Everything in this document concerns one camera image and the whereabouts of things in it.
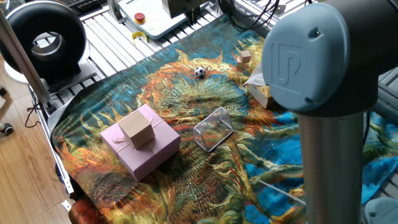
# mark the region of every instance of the pink box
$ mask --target pink box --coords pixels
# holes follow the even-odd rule
[[[137,181],[140,181],[178,152],[181,137],[147,104],[141,106],[138,110],[151,121],[155,132],[154,139],[138,150],[134,149],[128,141],[125,141],[124,134],[117,123],[101,132],[101,137],[130,174]]]

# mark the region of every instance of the metal pole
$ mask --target metal pole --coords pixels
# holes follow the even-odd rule
[[[30,62],[25,50],[22,48],[21,43],[18,41],[17,36],[11,29],[2,11],[0,11],[0,39],[7,47],[8,51],[10,51],[11,56],[17,63],[21,72],[25,75],[29,85],[33,88],[44,108],[53,107],[54,103],[49,93],[45,89],[36,69],[33,67],[32,62]]]
[[[308,224],[360,224],[363,114],[298,123]]]
[[[120,12],[118,0],[107,0],[107,2],[109,6],[109,13],[113,17],[113,19],[115,19],[118,23],[126,21]]]

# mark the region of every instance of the wire mesh basket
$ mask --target wire mesh basket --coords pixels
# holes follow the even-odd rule
[[[233,132],[228,111],[220,107],[194,127],[193,139],[204,151],[211,152]]]

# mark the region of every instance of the small soccer ball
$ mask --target small soccer ball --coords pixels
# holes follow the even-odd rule
[[[206,74],[206,70],[202,67],[197,67],[195,74],[197,75],[197,77],[199,78],[204,78],[205,74]]]

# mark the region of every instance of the crumpled paper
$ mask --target crumpled paper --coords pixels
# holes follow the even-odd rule
[[[260,104],[267,108],[269,99],[272,98],[269,86],[266,85],[264,77],[262,76],[261,62],[253,70],[250,78],[243,84],[248,85],[249,92],[260,102]]]

